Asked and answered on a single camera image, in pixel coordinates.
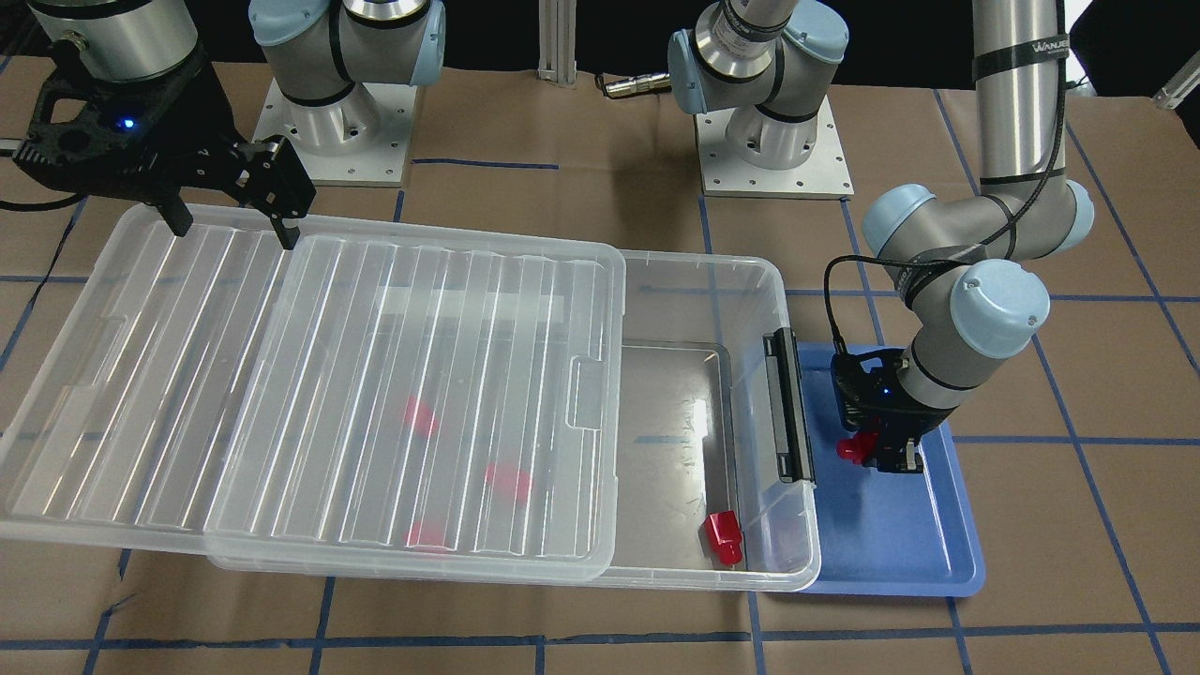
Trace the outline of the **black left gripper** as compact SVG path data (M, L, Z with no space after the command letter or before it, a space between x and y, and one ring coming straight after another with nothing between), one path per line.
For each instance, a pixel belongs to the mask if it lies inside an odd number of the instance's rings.
M905 360L902 350L835 350L830 374L842 428L865 434L864 466L920 474L925 465L918 443L952 410L929 406L904 389L900 374ZM893 462L890 449L896 449Z

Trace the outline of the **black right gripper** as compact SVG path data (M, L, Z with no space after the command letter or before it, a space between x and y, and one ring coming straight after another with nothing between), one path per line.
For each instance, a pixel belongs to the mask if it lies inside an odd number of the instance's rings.
M55 68L38 90L14 163L56 191L134 201L174 235L194 217L181 189L214 189L265 214L283 249L296 247L316 187L292 141L245 141L206 50L136 82L86 72L79 47L50 46Z

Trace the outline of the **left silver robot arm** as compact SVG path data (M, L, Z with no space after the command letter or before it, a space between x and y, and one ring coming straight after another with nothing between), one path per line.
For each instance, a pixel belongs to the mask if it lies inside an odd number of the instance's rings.
M905 350L848 353L832 325L832 381L848 440L836 454L920 473L919 444L1045 324L1050 295L1024 263L1075 247L1094 205L1066 175L1069 32L1058 1L976 1L978 191L942 201L888 189L862 219L866 264L884 265L919 329ZM689 114L732 110L725 138L761 171L792 171L848 47L818 1L716 1L668 38L667 73Z

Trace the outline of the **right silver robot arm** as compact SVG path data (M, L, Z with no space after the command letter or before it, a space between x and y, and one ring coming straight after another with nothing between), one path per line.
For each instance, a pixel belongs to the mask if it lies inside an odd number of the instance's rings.
M31 1L54 61L14 165L72 201L98 196L158 210L172 234L193 216L184 189L214 189L265 215L295 247L316 187L304 155L377 136L372 84L442 74L442 1L253 1L247 16L289 115L287 131L238 131L184 1Z

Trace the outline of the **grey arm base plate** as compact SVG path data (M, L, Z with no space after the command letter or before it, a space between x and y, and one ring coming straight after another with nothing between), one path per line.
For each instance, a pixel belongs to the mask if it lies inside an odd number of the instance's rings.
M360 82L346 98L305 107L272 80L254 137L283 135L318 187L400 189L412 157L412 133L421 89Z

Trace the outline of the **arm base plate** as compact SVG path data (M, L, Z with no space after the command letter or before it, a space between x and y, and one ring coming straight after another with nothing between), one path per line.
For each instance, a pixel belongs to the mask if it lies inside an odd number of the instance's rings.
M840 201L856 193L827 97L814 118L797 124L752 106L692 119L706 196Z

